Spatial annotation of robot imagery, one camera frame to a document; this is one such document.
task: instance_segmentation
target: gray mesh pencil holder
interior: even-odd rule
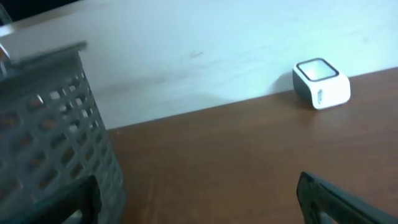
[[[0,220],[94,174],[99,222],[119,221],[123,173],[82,68],[82,45],[1,64]]]

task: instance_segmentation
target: black plastic object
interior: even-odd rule
[[[398,219],[308,172],[302,172],[297,198],[305,224],[398,223]]]
[[[38,202],[28,211],[18,213],[0,223],[63,223],[77,210],[82,214],[80,224],[98,223],[101,197],[94,176],[77,180]]]

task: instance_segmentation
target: small white box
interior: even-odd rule
[[[295,64],[293,87],[317,110],[341,105],[351,97],[348,77],[322,58]]]

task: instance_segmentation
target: dark gray object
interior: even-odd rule
[[[123,173],[83,71],[85,45],[0,64],[0,220],[89,175],[99,223],[120,218]]]

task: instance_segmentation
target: perforated container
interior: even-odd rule
[[[123,173],[78,54],[84,44],[1,64],[0,220],[94,174],[100,223],[118,222]]]

